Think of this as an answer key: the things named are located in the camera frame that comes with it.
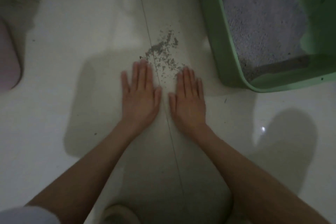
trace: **litter box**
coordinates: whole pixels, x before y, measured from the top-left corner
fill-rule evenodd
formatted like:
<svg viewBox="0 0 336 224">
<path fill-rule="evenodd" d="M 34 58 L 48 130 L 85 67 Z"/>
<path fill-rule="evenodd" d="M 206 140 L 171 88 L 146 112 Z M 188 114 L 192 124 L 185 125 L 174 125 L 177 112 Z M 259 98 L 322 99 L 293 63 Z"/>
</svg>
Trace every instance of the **litter box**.
<svg viewBox="0 0 336 224">
<path fill-rule="evenodd" d="M 243 75 L 230 34 L 222 0 L 200 0 L 209 43 L 221 82 L 255 92 L 276 92 L 336 79 L 336 0 L 298 0 L 308 18 L 300 40 L 309 54 L 305 68 L 267 73 L 248 82 Z"/>
</svg>

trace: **glossy floor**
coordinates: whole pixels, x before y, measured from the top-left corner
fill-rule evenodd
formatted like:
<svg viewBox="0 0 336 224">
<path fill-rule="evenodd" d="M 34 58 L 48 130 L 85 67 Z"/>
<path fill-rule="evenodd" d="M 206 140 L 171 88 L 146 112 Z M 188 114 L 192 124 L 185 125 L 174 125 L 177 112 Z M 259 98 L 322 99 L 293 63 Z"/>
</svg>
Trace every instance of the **glossy floor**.
<svg viewBox="0 0 336 224">
<path fill-rule="evenodd" d="M 224 87 L 198 0 L 0 0 L 0 15 L 24 67 L 0 95 L 0 209 L 26 203 L 113 128 L 119 74 L 144 57 L 164 89 L 160 113 L 120 159 L 87 223 L 117 202 L 144 223 L 225 218 L 228 188 L 169 116 L 167 93 L 185 65 L 203 78 L 214 131 L 336 221 L 335 83 L 271 94 Z M 158 44 L 164 52 L 151 51 Z"/>
</svg>

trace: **dark speck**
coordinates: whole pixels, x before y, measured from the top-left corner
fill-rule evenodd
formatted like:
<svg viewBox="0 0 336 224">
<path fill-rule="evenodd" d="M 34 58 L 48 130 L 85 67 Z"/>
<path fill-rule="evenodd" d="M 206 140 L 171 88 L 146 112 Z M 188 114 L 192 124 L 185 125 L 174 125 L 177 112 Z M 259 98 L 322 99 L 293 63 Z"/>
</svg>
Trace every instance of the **dark speck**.
<svg viewBox="0 0 336 224">
<path fill-rule="evenodd" d="M 326 0 L 321 0 L 320 3 L 323 4 Z"/>
</svg>

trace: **pink container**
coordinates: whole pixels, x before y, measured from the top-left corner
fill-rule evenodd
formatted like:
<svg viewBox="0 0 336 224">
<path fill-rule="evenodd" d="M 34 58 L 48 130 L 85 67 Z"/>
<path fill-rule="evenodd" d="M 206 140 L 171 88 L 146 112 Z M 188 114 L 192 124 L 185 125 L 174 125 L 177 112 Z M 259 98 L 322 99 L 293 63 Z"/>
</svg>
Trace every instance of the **pink container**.
<svg viewBox="0 0 336 224">
<path fill-rule="evenodd" d="M 20 80 L 18 57 L 5 23 L 0 19 L 0 93 L 10 90 Z"/>
</svg>

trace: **person's left hand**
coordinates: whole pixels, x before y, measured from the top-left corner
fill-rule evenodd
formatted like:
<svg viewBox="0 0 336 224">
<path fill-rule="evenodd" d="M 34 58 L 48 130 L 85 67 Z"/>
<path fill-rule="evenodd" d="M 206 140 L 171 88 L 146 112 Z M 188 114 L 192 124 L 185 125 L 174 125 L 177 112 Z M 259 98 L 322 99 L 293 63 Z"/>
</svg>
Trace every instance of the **person's left hand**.
<svg viewBox="0 0 336 224">
<path fill-rule="evenodd" d="M 161 87 L 153 86 L 153 71 L 146 60 L 133 63 L 131 85 L 128 83 L 127 73 L 121 73 L 123 89 L 123 117 L 122 122 L 134 137 L 138 136 L 155 119 L 159 112 L 161 101 Z"/>
</svg>

